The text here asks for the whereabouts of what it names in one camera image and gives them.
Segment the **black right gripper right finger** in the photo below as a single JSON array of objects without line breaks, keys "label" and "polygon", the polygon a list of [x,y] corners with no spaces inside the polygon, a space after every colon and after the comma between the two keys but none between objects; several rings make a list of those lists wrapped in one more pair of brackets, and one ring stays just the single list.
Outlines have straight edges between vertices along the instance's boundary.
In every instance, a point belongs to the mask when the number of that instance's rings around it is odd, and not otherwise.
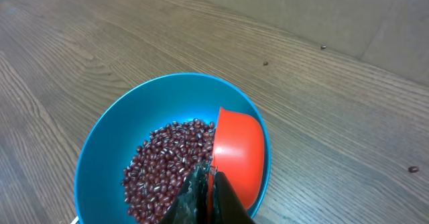
[{"label": "black right gripper right finger", "polygon": [[255,224],[223,172],[217,172],[214,175],[210,222],[212,224]]}]

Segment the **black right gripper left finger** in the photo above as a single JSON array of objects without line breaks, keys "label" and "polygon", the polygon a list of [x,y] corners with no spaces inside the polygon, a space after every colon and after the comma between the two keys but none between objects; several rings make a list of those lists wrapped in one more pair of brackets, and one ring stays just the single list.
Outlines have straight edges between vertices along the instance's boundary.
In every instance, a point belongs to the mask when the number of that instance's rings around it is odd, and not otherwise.
[{"label": "black right gripper left finger", "polygon": [[209,163],[201,163],[187,175],[177,197],[160,224],[207,223],[209,168]]}]

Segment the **red measuring scoop blue handle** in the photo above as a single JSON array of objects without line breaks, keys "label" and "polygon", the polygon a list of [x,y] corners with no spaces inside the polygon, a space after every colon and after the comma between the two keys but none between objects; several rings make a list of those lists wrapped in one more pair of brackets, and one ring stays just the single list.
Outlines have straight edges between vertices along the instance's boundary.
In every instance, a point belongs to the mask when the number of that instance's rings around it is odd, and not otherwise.
[{"label": "red measuring scoop blue handle", "polygon": [[212,211],[214,175],[223,172],[247,211],[259,195],[264,167],[264,136],[252,116],[220,108],[208,177],[208,221]]}]

